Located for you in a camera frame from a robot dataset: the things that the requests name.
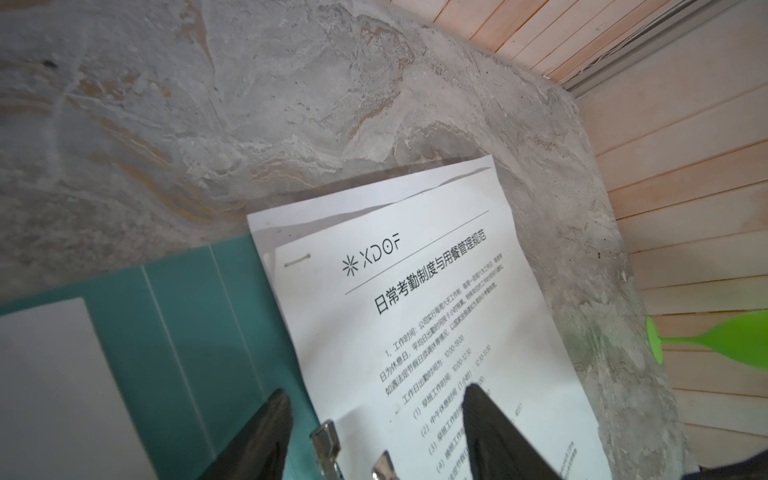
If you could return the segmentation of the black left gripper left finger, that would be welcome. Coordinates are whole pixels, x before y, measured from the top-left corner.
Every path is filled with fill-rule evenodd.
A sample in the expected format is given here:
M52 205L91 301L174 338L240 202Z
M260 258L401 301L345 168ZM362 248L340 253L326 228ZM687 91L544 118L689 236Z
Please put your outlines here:
M290 397L276 389L199 479L282 479L292 427Z

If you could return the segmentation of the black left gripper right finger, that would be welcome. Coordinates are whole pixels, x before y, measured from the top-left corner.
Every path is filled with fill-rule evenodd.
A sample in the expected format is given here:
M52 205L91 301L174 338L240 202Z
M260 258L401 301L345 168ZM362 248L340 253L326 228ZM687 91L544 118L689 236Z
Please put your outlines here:
M478 384L466 387L462 410L473 479L560 479Z

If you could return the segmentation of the teal green folder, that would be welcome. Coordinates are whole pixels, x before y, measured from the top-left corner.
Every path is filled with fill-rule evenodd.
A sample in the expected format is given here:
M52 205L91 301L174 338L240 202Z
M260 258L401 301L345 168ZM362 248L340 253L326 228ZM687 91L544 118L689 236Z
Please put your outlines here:
M291 401L284 475L320 475L318 420L252 239L240 236L4 302L82 299L157 475L194 479L276 390Z

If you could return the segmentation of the printed paper sheet bottom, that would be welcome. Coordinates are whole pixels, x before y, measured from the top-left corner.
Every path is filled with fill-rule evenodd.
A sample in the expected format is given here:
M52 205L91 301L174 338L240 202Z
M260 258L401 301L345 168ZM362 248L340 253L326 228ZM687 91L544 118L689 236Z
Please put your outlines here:
M383 453L403 479L469 478L472 383L560 477L610 477L491 156L247 221L345 478Z

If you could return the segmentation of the printed paper sheet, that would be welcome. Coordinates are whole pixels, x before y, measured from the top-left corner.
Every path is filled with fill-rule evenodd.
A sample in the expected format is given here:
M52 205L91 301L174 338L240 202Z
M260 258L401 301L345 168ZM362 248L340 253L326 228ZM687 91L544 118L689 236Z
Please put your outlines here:
M1 476L156 476L81 298L1 318Z
M560 477L610 477L491 156L247 221L345 478L383 453L403 479L469 478L472 383Z

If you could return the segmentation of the printed paper sheet top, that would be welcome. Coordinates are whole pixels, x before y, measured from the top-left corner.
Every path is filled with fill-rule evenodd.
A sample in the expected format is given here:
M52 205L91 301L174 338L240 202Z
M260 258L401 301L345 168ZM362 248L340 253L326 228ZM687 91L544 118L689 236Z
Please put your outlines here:
M81 298L1 318L1 476L156 476Z

